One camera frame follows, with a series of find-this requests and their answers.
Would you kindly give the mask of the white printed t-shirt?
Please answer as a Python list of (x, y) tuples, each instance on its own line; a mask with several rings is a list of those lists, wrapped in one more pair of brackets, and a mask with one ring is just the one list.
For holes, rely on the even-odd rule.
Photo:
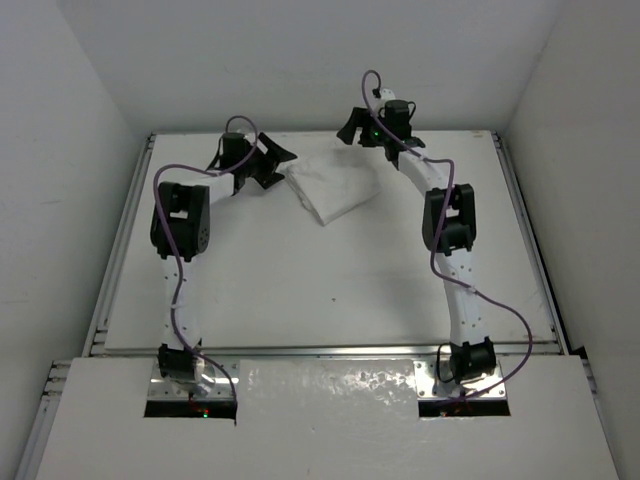
[(301, 205), (323, 227), (382, 191), (379, 173), (366, 156), (344, 150), (296, 161), (284, 175)]

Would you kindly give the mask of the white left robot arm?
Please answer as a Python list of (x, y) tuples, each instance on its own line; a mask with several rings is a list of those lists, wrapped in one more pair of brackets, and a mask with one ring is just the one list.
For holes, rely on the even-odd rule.
[(211, 207), (236, 195), (248, 180), (264, 190), (271, 188), (284, 179), (279, 166), (296, 158), (264, 133), (252, 143), (242, 133), (227, 132), (207, 169), (169, 164), (155, 173), (150, 240), (161, 259), (166, 286), (164, 333), (157, 354), (163, 378), (191, 387), (203, 382), (207, 366), (225, 372), (202, 353), (201, 324), (188, 299), (196, 260), (209, 246)]

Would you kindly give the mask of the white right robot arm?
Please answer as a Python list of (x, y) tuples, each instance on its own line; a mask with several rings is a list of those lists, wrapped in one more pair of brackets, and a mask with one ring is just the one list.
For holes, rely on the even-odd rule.
[(444, 283), (450, 316), (447, 380), (462, 384), (491, 374), (497, 363), (473, 277), (475, 192), (454, 181), (451, 160), (427, 156), (426, 144), (412, 135), (411, 116), (412, 104), (404, 100), (387, 100), (377, 112), (355, 107), (337, 137), (347, 145), (382, 147), (386, 159), (423, 196), (422, 238), (432, 272)]

